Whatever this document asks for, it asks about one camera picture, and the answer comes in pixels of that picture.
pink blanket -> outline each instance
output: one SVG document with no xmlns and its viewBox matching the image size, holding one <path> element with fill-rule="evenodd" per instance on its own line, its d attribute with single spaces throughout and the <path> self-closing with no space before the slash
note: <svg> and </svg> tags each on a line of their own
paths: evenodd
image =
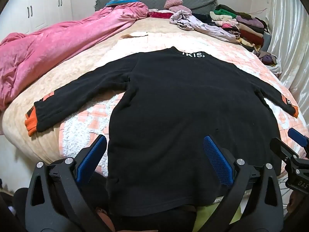
<svg viewBox="0 0 309 232">
<path fill-rule="evenodd" d="M 28 85 L 61 62 L 147 17 L 141 2 L 105 7 L 80 21 L 66 21 L 29 35 L 11 33 L 0 43 L 0 111 Z"/>
</svg>

blue textured pad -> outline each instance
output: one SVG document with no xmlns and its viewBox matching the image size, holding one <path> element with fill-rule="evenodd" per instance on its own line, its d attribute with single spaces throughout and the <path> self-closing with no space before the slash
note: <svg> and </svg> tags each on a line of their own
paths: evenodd
<svg viewBox="0 0 309 232">
<path fill-rule="evenodd" d="M 106 151 L 106 146 L 106 138 L 102 136 L 79 165 L 76 173 L 76 182 L 78 184 L 88 183 Z"/>
<path fill-rule="evenodd" d="M 225 159 L 219 148 L 212 141 L 210 136 L 206 136 L 203 142 L 204 152 L 213 166 L 221 184 L 226 186 L 233 185 L 233 169 Z"/>
<path fill-rule="evenodd" d="M 306 137 L 294 128 L 288 130 L 288 136 L 301 147 L 306 147 L 308 145 Z"/>
</svg>

green garment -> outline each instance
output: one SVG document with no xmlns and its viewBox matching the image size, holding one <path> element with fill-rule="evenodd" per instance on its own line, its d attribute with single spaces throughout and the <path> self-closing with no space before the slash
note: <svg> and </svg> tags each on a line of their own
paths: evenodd
<svg viewBox="0 0 309 232">
<path fill-rule="evenodd" d="M 228 15 L 228 16 L 231 16 L 232 18 L 236 18 L 236 15 L 231 13 L 231 12 L 228 12 L 227 10 L 225 9 L 221 9 L 221 10 L 214 10 L 214 13 L 216 15 Z"/>
<path fill-rule="evenodd" d="M 192 232 L 197 232 L 207 222 L 219 203 L 212 204 L 206 207 L 197 207 L 196 219 Z M 238 207 L 231 223 L 238 221 L 241 218 L 241 209 Z"/>
</svg>

white curtain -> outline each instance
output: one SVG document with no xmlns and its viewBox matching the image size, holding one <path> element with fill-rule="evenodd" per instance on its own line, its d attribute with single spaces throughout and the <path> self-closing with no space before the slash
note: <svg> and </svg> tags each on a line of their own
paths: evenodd
<svg viewBox="0 0 309 232">
<path fill-rule="evenodd" d="M 269 0 L 268 52 L 282 65 L 280 81 L 290 90 L 309 127 L 309 15 L 300 0 Z"/>
</svg>

metal bolt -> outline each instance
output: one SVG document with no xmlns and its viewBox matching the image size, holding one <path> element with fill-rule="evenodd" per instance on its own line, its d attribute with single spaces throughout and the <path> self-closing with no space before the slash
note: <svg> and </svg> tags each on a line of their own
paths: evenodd
<svg viewBox="0 0 309 232">
<path fill-rule="evenodd" d="M 266 167 L 267 167 L 268 169 L 272 169 L 272 165 L 271 165 L 270 163 L 266 163 Z"/>
<path fill-rule="evenodd" d="M 38 168 L 41 168 L 42 166 L 43 166 L 43 162 L 41 162 L 41 161 L 38 162 L 37 167 L 38 167 Z"/>
<path fill-rule="evenodd" d="M 64 161 L 66 164 L 71 164 L 73 162 L 73 158 L 69 157 L 69 158 L 66 158 L 65 161 Z"/>
<path fill-rule="evenodd" d="M 245 161 L 243 159 L 238 159 L 237 160 L 237 164 L 238 165 L 244 165 L 245 164 Z"/>
</svg>

